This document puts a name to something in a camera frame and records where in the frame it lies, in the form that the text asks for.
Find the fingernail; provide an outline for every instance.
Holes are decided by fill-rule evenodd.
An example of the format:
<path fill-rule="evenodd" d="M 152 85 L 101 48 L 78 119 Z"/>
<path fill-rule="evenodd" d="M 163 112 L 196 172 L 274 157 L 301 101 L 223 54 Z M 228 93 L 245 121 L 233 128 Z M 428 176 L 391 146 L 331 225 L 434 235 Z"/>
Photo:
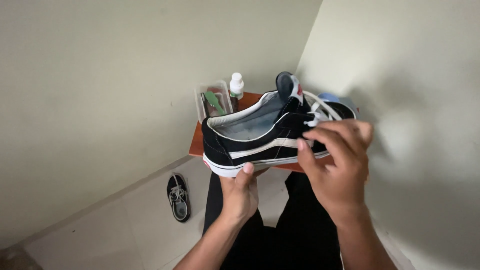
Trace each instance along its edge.
<path fill-rule="evenodd" d="M 300 151 L 303 151 L 305 149 L 305 141 L 302 138 L 297 139 L 297 145 Z"/>
<path fill-rule="evenodd" d="M 243 171 L 246 172 L 246 173 L 252 173 L 253 172 L 253 164 L 250 163 L 250 162 L 247 162 L 245 163 L 245 165 L 243 166 Z"/>

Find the shoe on floor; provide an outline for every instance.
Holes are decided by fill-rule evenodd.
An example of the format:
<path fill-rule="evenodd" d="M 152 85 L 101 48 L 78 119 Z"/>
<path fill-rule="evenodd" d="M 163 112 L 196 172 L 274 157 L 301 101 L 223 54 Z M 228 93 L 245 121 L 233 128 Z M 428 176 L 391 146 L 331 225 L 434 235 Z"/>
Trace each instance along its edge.
<path fill-rule="evenodd" d="M 355 118 L 338 102 L 324 102 L 302 91 L 289 72 L 276 78 L 276 91 L 266 92 L 251 107 L 202 122 L 204 163 L 216 174 L 235 177 L 246 162 L 255 170 L 297 162 L 297 138 L 318 122 Z M 310 106 L 305 96 L 315 102 Z M 328 155 L 323 144 L 307 140 L 316 158 Z"/>
<path fill-rule="evenodd" d="M 178 173 L 172 174 L 167 184 L 167 195 L 172 207 L 173 217 L 182 223 L 187 222 L 191 211 L 187 183 L 183 176 Z"/>

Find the shoe tongue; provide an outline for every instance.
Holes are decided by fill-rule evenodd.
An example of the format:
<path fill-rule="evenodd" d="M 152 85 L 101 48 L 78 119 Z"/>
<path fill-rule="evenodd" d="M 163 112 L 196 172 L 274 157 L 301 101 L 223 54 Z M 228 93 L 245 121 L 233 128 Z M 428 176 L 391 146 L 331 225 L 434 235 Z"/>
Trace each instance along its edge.
<path fill-rule="evenodd" d="M 295 98 L 300 105 L 303 105 L 303 91 L 300 82 L 292 73 L 288 71 L 280 73 L 276 77 L 276 89 L 284 104 L 287 104 L 290 98 Z"/>
<path fill-rule="evenodd" d="M 278 113 L 275 122 L 288 112 L 308 112 L 307 106 L 304 106 L 306 103 L 303 104 L 301 85 L 292 73 L 287 71 L 280 73 L 276 77 L 276 88 L 284 106 Z"/>

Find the wooden table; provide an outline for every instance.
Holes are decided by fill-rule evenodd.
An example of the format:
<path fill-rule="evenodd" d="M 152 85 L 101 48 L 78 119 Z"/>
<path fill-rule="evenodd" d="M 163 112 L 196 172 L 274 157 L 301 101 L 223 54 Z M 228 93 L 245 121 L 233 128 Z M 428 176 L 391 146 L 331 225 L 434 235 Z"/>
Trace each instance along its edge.
<path fill-rule="evenodd" d="M 254 103 L 256 103 L 262 95 L 260 94 L 253 94 L 253 93 L 243 93 L 243 98 L 239 100 L 239 110 L 244 110 Z M 198 156 L 201 157 L 204 154 L 204 135 L 202 134 L 202 125 L 197 122 L 197 126 L 195 127 L 195 132 L 193 133 L 192 144 L 190 145 L 190 150 L 188 154 L 191 156 Z M 324 158 L 317 159 L 318 164 L 334 164 L 333 158 L 328 155 Z M 282 164 L 278 166 L 274 166 L 274 168 L 280 168 L 285 170 L 290 170 L 294 172 L 303 172 L 302 168 L 298 163 L 290 163 L 290 164 Z"/>

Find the white side stripe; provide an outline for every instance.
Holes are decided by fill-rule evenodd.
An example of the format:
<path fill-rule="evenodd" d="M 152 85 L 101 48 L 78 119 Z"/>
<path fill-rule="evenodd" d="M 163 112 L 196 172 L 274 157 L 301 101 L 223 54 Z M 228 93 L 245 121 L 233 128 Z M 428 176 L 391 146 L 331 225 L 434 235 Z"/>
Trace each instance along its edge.
<path fill-rule="evenodd" d="M 312 147 L 313 146 L 313 140 L 307 140 L 307 144 Z M 276 147 L 276 146 L 285 146 L 285 147 L 291 147 L 291 148 L 298 148 L 297 146 L 297 140 L 296 139 L 287 139 L 287 138 L 278 138 L 275 139 L 268 144 L 255 148 L 255 149 L 250 149 L 246 151 L 238 151 L 238 152 L 230 152 L 230 156 L 233 159 L 238 159 L 241 157 L 253 155 L 256 153 L 260 153 L 262 151 L 265 151 L 269 148 Z"/>

